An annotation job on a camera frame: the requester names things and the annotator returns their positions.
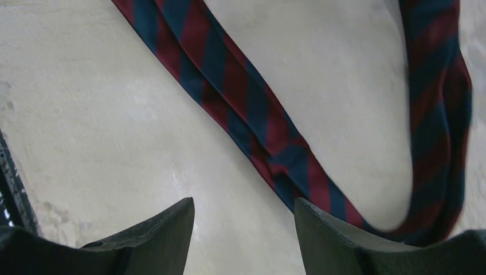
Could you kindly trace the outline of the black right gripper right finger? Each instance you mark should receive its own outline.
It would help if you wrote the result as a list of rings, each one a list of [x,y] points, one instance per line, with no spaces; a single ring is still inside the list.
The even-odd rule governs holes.
[[[294,217],[306,274],[485,274],[485,230],[420,248],[373,235],[303,198]]]

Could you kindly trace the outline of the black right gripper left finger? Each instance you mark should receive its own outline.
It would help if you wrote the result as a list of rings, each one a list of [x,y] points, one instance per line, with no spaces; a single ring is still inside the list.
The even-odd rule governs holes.
[[[192,197],[81,248],[1,226],[1,274],[183,274],[195,216]]]

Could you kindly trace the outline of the red navy striped tie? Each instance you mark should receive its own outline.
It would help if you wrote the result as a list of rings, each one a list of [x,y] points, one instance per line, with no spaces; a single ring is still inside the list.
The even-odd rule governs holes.
[[[463,208],[472,83],[459,1],[400,1],[409,80],[413,190],[396,229],[373,228],[325,173],[269,85],[204,1],[115,1],[150,51],[233,139],[289,209],[302,197],[353,226],[424,247]]]

